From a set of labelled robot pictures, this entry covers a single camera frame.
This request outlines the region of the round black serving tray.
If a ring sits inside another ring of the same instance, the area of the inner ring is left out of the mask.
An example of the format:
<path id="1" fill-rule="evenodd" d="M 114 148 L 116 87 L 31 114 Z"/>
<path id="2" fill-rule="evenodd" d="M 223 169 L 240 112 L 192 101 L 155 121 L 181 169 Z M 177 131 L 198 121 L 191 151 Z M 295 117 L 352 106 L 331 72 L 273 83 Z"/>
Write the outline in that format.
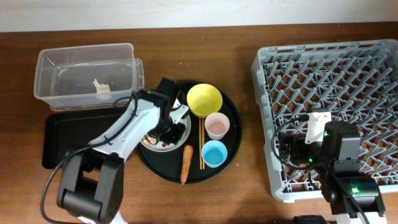
<path id="1" fill-rule="evenodd" d="M 204 131 L 204 149 L 199 149 L 199 117 L 190 113 L 183 122 L 187 126 L 181 141 L 166 146 L 163 142 L 156 145 L 140 144 L 137 155 L 145 166 L 155 175 L 175 183 L 180 183 L 185 146 L 193 148 L 193 156 L 186 184 L 195 184 L 217 176 L 232 162 L 242 140 L 242 124 L 239 113 L 225 93 L 221 93 L 223 104 L 219 112 L 229 120 L 228 130 L 221 139 L 213 140 Z"/>

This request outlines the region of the orange carrot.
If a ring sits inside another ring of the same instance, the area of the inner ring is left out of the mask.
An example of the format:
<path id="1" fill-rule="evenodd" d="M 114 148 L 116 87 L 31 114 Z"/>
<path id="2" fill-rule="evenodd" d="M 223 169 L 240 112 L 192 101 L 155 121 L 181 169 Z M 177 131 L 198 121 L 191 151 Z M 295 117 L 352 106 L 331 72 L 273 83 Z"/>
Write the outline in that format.
<path id="1" fill-rule="evenodd" d="M 191 145 L 186 145 L 183 149 L 182 170 L 180 176 L 181 184 L 185 184 L 187 181 L 192 156 L 193 156 L 193 147 Z"/>

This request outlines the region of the pink cup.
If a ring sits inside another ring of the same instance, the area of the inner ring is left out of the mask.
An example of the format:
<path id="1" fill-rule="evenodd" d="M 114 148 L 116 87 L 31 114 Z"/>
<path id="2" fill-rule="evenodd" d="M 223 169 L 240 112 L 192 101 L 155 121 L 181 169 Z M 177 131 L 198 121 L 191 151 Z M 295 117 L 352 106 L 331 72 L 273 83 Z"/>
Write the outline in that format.
<path id="1" fill-rule="evenodd" d="M 230 127 L 229 118 L 223 113 L 212 113 L 205 119 L 205 129 L 213 140 L 220 140 L 225 136 Z"/>

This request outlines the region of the yellow bowl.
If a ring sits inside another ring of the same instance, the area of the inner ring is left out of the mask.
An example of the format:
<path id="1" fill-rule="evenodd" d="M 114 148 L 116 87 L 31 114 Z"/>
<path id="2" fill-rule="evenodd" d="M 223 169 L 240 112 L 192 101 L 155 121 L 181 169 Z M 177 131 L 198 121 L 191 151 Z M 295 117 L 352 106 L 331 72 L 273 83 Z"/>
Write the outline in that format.
<path id="1" fill-rule="evenodd" d="M 206 118 L 221 109 L 223 97 L 221 92 L 213 85 L 201 83 L 189 89 L 187 104 L 195 116 Z"/>

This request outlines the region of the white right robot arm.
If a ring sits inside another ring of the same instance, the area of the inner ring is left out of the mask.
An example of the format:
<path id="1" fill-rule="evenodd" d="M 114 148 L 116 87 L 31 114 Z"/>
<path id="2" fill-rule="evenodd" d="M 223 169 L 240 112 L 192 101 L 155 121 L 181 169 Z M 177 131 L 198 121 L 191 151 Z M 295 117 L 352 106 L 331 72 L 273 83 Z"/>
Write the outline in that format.
<path id="1" fill-rule="evenodd" d="M 321 140 L 309 143 L 302 134 L 277 131 L 279 160 L 293 170 L 315 171 L 323 198 L 337 223 L 386 223 L 386 208 L 378 183 L 361 172 L 361 136 L 356 125 L 329 121 L 320 129 Z"/>

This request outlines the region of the clear plastic bin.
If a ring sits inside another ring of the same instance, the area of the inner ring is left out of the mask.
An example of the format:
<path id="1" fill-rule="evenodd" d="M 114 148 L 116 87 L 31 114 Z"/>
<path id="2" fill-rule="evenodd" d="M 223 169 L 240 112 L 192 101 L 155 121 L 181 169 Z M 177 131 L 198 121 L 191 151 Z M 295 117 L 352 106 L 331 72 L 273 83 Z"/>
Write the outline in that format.
<path id="1" fill-rule="evenodd" d="M 109 85 L 110 99 L 96 98 L 94 79 Z M 34 96 L 54 111 L 108 108 L 143 87 L 143 63 L 130 43 L 45 49 L 35 69 Z"/>

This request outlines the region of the nut shells and rice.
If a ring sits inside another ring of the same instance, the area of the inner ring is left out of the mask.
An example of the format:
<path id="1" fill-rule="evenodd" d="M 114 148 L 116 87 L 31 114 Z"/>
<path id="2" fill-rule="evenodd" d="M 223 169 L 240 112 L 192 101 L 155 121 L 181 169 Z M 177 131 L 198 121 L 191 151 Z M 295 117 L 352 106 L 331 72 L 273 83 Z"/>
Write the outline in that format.
<path id="1" fill-rule="evenodd" d="M 145 136 L 142 138 L 142 142 L 144 145 L 149 147 L 150 145 L 156 145 L 159 142 L 159 140 L 157 138 L 153 138 L 148 134 L 145 134 Z"/>

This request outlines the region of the blue cup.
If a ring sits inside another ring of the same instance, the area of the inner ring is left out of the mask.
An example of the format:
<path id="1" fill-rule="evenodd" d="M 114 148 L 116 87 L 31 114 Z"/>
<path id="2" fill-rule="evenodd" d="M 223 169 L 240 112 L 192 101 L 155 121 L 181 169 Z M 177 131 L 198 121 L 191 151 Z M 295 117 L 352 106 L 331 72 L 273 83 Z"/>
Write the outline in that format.
<path id="1" fill-rule="evenodd" d="M 227 148 L 221 141 L 208 141 L 203 146 L 202 158 L 208 167 L 219 167 L 226 161 L 227 156 Z"/>

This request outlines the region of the grey dishwasher rack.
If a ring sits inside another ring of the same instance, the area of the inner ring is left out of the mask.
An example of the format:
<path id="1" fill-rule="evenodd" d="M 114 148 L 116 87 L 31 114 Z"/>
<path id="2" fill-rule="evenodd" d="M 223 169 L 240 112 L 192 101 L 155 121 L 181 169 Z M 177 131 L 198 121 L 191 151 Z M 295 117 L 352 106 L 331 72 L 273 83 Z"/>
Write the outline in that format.
<path id="1" fill-rule="evenodd" d="M 281 202 L 321 197 L 317 173 L 291 170 L 274 156 L 276 129 L 305 134 L 297 117 L 326 108 L 357 125 L 360 168 L 381 192 L 397 191 L 397 41 L 394 39 L 263 47 L 251 65 L 264 129 L 272 196 Z"/>

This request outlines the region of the black rectangular tray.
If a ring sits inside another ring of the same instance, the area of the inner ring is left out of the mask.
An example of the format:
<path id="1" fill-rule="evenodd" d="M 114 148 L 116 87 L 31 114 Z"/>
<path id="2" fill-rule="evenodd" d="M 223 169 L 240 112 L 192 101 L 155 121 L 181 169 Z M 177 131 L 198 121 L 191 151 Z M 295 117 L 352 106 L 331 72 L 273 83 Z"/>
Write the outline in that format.
<path id="1" fill-rule="evenodd" d="M 45 122 L 43 168 L 55 168 L 69 153 L 104 133 L 123 113 L 107 108 L 51 114 Z"/>

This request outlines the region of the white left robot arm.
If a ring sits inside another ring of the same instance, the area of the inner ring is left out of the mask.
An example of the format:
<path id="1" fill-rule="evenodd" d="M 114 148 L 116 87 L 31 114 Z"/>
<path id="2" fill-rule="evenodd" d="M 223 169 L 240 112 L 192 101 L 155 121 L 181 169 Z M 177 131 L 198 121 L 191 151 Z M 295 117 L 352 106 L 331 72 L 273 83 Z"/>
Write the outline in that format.
<path id="1" fill-rule="evenodd" d="M 83 223 L 124 223 L 119 208 L 124 193 L 125 162 L 147 133 L 155 131 L 155 138 L 160 139 L 186 115 L 184 99 L 178 87 L 133 92 L 124 113 L 110 128 L 67 155 L 54 168 L 40 199 L 43 218 L 55 223 L 43 206 L 50 184 L 60 170 L 58 207 Z"/>

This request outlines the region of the white tissue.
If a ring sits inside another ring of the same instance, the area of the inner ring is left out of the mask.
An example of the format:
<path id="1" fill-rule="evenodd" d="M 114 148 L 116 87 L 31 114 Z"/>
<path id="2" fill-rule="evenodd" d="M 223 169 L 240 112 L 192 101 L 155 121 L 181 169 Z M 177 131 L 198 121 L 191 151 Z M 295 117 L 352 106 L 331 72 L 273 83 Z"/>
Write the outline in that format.
<path id="1" fill-rule="evenodd" d="M 96 98 L 99 100 L 108 100 L 111 98 L 111 90 L 109 85 L 107 84 L 102 84 L 97 81 L 97 79 L 94 79 L 93 84 L 96 88 Z"/>

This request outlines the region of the grey round plate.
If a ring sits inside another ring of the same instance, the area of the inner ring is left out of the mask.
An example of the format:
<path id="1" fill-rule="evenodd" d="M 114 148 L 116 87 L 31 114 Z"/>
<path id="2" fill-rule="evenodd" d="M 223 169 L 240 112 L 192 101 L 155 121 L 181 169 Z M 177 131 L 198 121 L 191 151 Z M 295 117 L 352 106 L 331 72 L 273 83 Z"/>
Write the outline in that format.
<path id="1" fill-rule="evenodd" d="M 186 130 L 183 133 L 181 140 L 179 140 L 179 142 L 177 144 L 170 144 L 167 147 L 162 147 L 163 142 L 159 141 L 156 145 L 150 145 L 149 147 L 147 147 L 146 145 L 143 144 L 143 142 L 141 140 L 140 141 L 141 146 L 143 146 L 144 148 L 149 149 L 151 151 L 154 151 L 154 152 L 169 152 L 169 151 L 173 151 L 174 149 L 177 149 L 188 139 L 188 136 L 190 134 L 191 119 L 189 116 L 189 111 L 188 111 L 187 116 L 184 119 L 181 119 L 179 123 L 184 124 L 186 126 Z"/>

